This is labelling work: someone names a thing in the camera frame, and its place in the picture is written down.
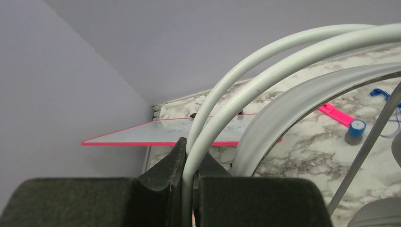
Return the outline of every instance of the pink strap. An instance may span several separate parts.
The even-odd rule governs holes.
[[[351,122],[354,120],[353,117],[338,110],[335,106],[331,105],[330,103],[322,105],[321,107],[318,108],[318,110],[347,127],[349,127]]]

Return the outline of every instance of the whiteboard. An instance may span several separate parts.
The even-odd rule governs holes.
[[[245,128],[256,114],[236,116],[219,134],[213,146],[236,146]],[[82,141],[82,145],[101,146],[174,146],[180,137],[188,137],[193,119],[179,118],[148,122]]]

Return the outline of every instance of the marble countertop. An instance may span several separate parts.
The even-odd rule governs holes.
[[[340,69],[359,65],[401,61],[401,47],[360,53],[331,61],[319,62],[303,69],[264,92],[245,109],[246,114],[259,112],[272,99],[308,79]],[[347,114],[374,124],[384,106],[382,97],[370,97],[374,88],[391,93],[401,79],[381,81],[350,91],[331,103]],[[221,98],[211,115],[241,89],[233,86]],[[201,94],[161,105],[160,119],[188,117],[198,111],[205,100]],[[255,176],[301,177],[313,181],[328,204],[354,160],[361,145],[350,146],[344,141],[347,128],[314,111],[297,123],[259,165]],[[391,141],[379,138],[363,163],[354,181],[332,215],[335,227],[345,227],[363,205],[379,198],[401,196],[401,168],[391,153]],[[165,157],[171,147],[152,147],[151,166]],[[235,147],[211,147],[211,155],[229,170]]]

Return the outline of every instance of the blue bottle cap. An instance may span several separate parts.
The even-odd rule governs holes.
[[[366,129],[366,123],[363,120],[353,120],[348,128],[348,135],[354,138],[362,137]]]

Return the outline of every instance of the wall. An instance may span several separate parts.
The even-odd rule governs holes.
[[[399,0],[45,2],[151,104],[210,89],[252,52],[298,31],[333,24],[401,22]]]
[[[84,147],[152,110],[41,0],[0,7],[0,212],[34,177],[139,175],[144,148]]]

